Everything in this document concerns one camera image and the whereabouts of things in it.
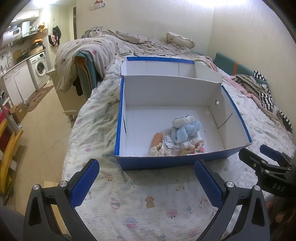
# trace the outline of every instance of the door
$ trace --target door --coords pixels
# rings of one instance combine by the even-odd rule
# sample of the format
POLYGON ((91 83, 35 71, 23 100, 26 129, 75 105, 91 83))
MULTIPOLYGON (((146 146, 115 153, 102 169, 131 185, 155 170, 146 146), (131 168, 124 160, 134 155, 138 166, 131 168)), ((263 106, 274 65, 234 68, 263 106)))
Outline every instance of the door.
POLYGON ((15 78, 15 83, 17 88, 24 99, 29 99, 29 97, 36 91, 33 84, 27 62, 21 63, 15 69, 12 70, 15 78))
POLYGON ((46 74, 46 69, 45 69, 44 61, 43 60, 39 60, 36 63, 35 71, 36 71, 36 74, 39 77, 42 77, 42 76, 44 76, 46 74))
POLYGON ((20 96, 20 93, 17 89, 17 85, 15 83, 12 71, 10 72, 10 74, 4 75, 3 80, 7 90, 7 94, 9 95, 11 102, 13 103, 13 105, 17 105, 20 102, 22 102, 22 97, 20 96))

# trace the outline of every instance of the blanket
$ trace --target blanket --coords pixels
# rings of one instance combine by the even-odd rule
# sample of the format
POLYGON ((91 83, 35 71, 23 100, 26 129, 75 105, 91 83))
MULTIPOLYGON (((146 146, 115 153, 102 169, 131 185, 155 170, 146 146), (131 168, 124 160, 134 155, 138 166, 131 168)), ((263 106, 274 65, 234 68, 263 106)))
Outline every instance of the blanket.
POLYGON ((106 69, 114 63, 115 43, 108 35, 100 38, 76 39, 64 44, 58 51, 54 67, 58 71, 57 91, 67 92, 78 76, 74 55, 78 50, 88 51, 98 74, 103 79, 106 69))
MULTIPOLYGON (((121 38, 131 38, 128 34, 121 35, 121 38)), ((211 63, 204 56, 187 54, 184 48, 143 36, 134 37, 142 43, 132 44, 114 36, 117 45, 114 64, 106 70, 103 82, 92 91, 79 112, 69 138, 62 179, 69 180, 91 158, 99 161, 100 173, 82 205, 76 207, 97 240, 194 241, 217 209, 209 202, 193 167, 123 171, 114 157, 120 65, 125 56, 140 54, 197 58, 207 65, 211 66, 211 63)), ((223 81, 223 85, 252 137, 253 144, 248 148, 271 164, 276 162, 260 153, 260 145, 266 144, 293 157, 296 147, 287 132, 278 128, 253 100, 228 82, 223 81)), ((231 180, 238 187, 251 188, 257 182, 255 172, 239 160, 238 153, 212 161, 210 165, 225 181, 231 180)), ((270 196, 266 192, 263 194, 265 198, 270 196)), ((239 211, 240 207, 237 207, 225 235, 232 230, 239 211)))

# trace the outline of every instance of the washing machine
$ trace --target washing machine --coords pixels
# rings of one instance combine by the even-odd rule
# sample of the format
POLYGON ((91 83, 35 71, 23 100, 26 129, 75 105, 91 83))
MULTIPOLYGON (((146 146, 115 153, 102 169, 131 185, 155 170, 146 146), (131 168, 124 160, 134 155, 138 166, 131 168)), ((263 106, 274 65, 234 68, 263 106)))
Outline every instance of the washing machine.
POLYGON ((41 89, 50 79, 49 76, 46 75, 48 72, 46 60, 45 60, 45 52, 41 52, 32 58, 27 60, 29 72, 31 74, 31 78, 35 85, 36 90, 41 89))

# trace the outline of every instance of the rug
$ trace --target rug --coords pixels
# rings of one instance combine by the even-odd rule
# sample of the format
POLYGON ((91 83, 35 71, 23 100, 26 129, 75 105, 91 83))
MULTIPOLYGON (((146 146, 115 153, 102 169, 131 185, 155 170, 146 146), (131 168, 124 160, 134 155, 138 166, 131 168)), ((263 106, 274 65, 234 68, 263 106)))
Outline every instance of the rug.
POLYGON ((36 106, 40 103, 40 101, 46 96, 48 92, 53 88, 52 86, 41 88, 38 90, 35 95, 30 99, 29 106, 27 107, 27 111, 30 112, 36 108, 36 106))

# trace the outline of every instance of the green headboard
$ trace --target green headboard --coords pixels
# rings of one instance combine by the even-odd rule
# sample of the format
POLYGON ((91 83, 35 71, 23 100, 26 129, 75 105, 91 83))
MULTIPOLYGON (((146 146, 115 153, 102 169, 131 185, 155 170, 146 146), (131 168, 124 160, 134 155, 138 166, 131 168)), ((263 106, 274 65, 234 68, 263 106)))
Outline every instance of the green headboard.
MULTIPOLYGON (((249 70, 247 67, 219 52, 216 53, 214 64, 229 75, 245 74, 254 77, 254 72, 252 70, 249 70)), ((255 78, 255 80, 258 84, 266 84, 266 82, 261 79, 255 78)))

